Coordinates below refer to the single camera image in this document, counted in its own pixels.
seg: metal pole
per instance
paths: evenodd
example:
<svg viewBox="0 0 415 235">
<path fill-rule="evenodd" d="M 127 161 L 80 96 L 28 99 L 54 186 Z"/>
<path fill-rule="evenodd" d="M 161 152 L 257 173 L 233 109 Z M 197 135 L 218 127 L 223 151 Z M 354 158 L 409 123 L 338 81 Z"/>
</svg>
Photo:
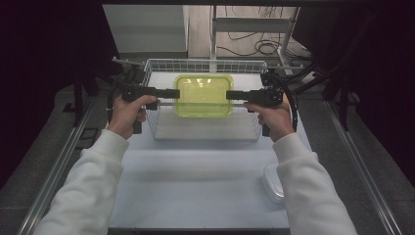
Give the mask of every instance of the metal pole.
<svg viewBox="0 0 415 235">
<path fill-rule="evenodd" d="M 217 27 L 217 17 L 216 17 L 216 6 L 213 7 L 213 16 L 211 16 L 211 44 L 210 44 L 210 59 L 216 60 L 216 27 Z"/>
<path fill-rule="evenodd" d="M 288 43 L 290 41 L 290 37 L 291 34 L 293 33 L 293 29 L 294 29 L 294 24 L 296 24 L 296 19 L 297 19 L 297 15 L 299 14 L 299 7 L 296 7 L 292 13 L 292 15 L 290 16 L 290 21 L 287 25 L 287 30 L 285 31 L 285 35 L 284 35 L 284 40 L 281 43 L 281 46 L 278 48 L 278 56 L 280 57 L 280 61 L 281 64 L 283 65 L 283 67 L 285 66 L 289 66 L 290 64 L 288 63 L 288 60 L 286 58 L 286 51 L 287 51 L 287 46 Z M 291 75 L 293 74 L 293 72 L 291 70 L 285 70 L 286 75 Z"/>
<path fill-rule="evenodd" d="M 70 155 L 75 148 L 76 142 L 82 133 L 85 124 L 92 113 L 92 107 L 94 106 L 95 97 L 89 97 L 86 101 L 85 114 L 79 122 L 77 127 L 74 127 L 67 143 L 65 144 L 61 154 L 55 160 L 51 171 L 49 172 L 45 182 L 40 188 L 39 193 L 36 196 L 31 208 L 29 209 L 26 218 L 24 219 L 21 228 L 18 231 L 18 235 L 32 234 L 36 225 L 44 215 L 54 193 L 61 179 L 62 174 L 67 166 Z"/>
<path fill-rule="evenodd" d="M 350 159 L 357 171 L 357 175 L 360 177 L 360 180 L 362 181 L 363 186 L 367 191 L 370 201 L 372 201 L 373 206 L 375 207 L 388 234 L 401 235 L 402 232 L 400 231 L 399 225 L 394 218 L 392 210 L 389 207 L 387 200 L 379 190 L 375 180 L 373 179 L 372 174 L 370 173 L 369 168 L 364 161 L 364 158 L 360 155 L 360 152 L 355 146 L 350 133 L 344 131 L 342 129 L 342 124 L 337 120 L 337 107 L 333 104 L 333 102 L 325 101 L 324 104 L 326 105 L 332 121 L 337 131 L 339 132 L 342 142 L 345 144 L 348 155 L 350 156 Z"/>
</svg>

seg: wire basket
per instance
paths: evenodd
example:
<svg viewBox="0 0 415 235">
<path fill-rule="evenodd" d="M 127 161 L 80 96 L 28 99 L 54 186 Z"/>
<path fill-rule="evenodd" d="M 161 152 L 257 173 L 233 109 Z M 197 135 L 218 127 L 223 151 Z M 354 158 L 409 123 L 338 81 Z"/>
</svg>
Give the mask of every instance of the wire basket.
<svg viewBox="0 0 415 235">
<path fill-rule="evenodd" d="M 151 59 L 144 68 L 143 85 L 166 89 L 180 74 L 221 73 L 234 77 L 235 90 L 252 90 L 261 88 L 259 75 L 265 70 L 264 61 Z M 191 118 L 178 117 L 172 100 L 161 99 L 156 111 L 147 111 L 147 120 L 154 138 L 160 140 L 257 141 L 261 130 L 257 114 L 248 113 L 242 103 L 233 103 L 229 117 Z"/>
</svg>

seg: white object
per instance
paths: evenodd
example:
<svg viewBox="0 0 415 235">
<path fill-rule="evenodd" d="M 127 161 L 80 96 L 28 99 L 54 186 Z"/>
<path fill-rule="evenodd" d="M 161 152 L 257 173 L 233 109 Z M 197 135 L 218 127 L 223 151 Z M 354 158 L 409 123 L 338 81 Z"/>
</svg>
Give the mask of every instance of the white object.
<svg viewBox="0 0 415 235">
<path fill-rule="evenodd" d="M 263 170 L 262 182 L 270 199 L 275 203 L 281 203 L 284 199 L 284 191 L 277 174 L 277 166 L 273 164 Z"/>
</svg>

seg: black clamp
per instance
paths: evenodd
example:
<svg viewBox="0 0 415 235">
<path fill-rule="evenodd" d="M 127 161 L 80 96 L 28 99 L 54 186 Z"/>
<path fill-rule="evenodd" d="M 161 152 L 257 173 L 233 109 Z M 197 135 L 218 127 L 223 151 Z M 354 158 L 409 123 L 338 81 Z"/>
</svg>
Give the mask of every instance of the black clamp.
<svg viewBox="0 0 415 235">
<path fill-rule="evenodd" d="M 293 129 L 297 130 L 297 107 L 287 84 L 273 71 L 261 74 L 260 78 L 265 88 L 251 91 L 229 90 L 226 91 L 226 99 L 244 100 L 262 107 L 275 108 L 281 105 L 284 93 L 286 93 L 292 111 Z M 262 126 L 262 136 L 269 136 L 269 131 L 270 129 L 267 125 Z"/>
<path fill-rule="evenodd" d="M 165 98 L 165 99 L 179 99 L 180 98 L 180 90 L 174 89 L 157 89 L 155 87 L 148 87 L 143 85 L 143 80 L 145 78 L 145 72 L 140 70 L 138 67 L 132 67 L 125 74 L 125 79 L 121 84 L 121 98 L 126 102 L 133 102 L 136 99 L 144 96 L 144 95 L 151 95 L 156 96 L 157 98 Z M 154 102 L 151 104 L 146 105 L 146 110 L 155 111 L 158 109 L 158 102 Z M 109 121 L 111 121 L 112 110 L 109 111 Z M 133 124 L 134 134 L 141 134 L 142 133 L 142 125 L 141 122 L 135 121 Z"/>
</svg>

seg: hand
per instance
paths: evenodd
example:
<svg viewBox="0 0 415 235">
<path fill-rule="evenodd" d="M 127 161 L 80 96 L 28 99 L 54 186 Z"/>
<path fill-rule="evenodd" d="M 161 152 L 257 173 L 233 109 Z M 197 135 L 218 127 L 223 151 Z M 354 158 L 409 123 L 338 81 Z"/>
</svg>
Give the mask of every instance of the hand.
<svg viewBox="0 0 415 235">
<path fill-rule="evenodd" d="M 107 130 L 122 136 L 124 139 L 131 137 L 133 133 L 132 124 L 137 119 L 140 122 L 146 120 L 146 111 L 141 107 L 156 102 L 155 96 L 142 96 L 137 100 L 128 103 L 118 96 L 114 100 L 113 118 L 107 127 Z"/>
<path fill-rule="evenodd" d="M 269 137 L 276 142 L 282 137 L 294 133 L 291 124 L 290 106 L 283 102 L 277 108 L 265 108 L 253 103 L 244 103 L 244 107 L 250 111 L 258 112 L 258 123 L 268 125 L 270 128 Z"/>
</svg>

